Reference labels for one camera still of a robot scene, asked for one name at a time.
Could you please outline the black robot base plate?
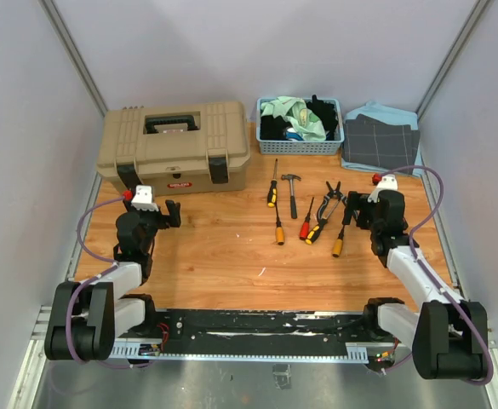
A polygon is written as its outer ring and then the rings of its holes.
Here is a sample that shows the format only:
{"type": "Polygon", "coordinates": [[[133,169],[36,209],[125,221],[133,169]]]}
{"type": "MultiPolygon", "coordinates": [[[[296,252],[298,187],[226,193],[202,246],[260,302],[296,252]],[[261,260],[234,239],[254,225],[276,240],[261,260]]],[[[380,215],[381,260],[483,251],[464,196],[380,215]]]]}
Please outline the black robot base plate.
{"type": "Polygon", "coordinates": [[[359,312],[159,309],[146,336],[129,331],[112,348],[129,360],[328,361],[365,363],[392,352],[359,312]]]}

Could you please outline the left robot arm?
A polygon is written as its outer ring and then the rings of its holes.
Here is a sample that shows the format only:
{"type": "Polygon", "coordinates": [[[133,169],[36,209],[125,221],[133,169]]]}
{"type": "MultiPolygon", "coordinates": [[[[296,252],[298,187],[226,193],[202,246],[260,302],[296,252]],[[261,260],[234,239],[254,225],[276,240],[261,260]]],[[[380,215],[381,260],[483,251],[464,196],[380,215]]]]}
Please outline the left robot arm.
{"type": "Polygon", "coordinates": [[[111,266],[91,279],[56,287],[44,340],[49,360],[104,361],[123,334],[149,337],[157,330],[152,297],[130,292],[151,275],[157,232],[181,225],[181,205],[167,200],[163,214],[158,207],[138,209],[134,203],[125,199],[126,211],[116,220],[111,266]]]}

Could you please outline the tan plastic tool box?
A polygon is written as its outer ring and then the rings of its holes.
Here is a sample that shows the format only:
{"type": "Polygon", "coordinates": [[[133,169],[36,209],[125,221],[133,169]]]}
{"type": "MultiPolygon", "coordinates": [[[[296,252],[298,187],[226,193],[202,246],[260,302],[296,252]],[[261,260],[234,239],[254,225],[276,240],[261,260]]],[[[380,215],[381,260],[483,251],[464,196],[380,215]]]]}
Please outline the tan plastic tool box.
{"type": "Polygon", "coordinates": [[[119,192],[157,196],[243,190],[251,156],[240,101],[125,107],[105,116],[96,169],[119,192]]]}

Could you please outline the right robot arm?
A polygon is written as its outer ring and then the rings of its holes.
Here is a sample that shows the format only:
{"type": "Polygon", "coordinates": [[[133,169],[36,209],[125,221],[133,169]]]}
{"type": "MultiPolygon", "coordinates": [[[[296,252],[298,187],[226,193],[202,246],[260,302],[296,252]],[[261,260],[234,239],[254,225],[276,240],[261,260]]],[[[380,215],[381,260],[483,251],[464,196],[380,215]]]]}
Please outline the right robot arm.
{"type": "Polygon", "coordinates": [[[347,195],[343,222],[370,233],[371,250],[408,290],[418,310],[397,298],[368,301],[363,334],[380,341],[390,334],[409,347],[419,375],[425,379],[460,379],[483,385],[493,376],[488,347],[487,313],[469,302],[432,269],[407,232],[405,199],[397,190],[347,195]]]}

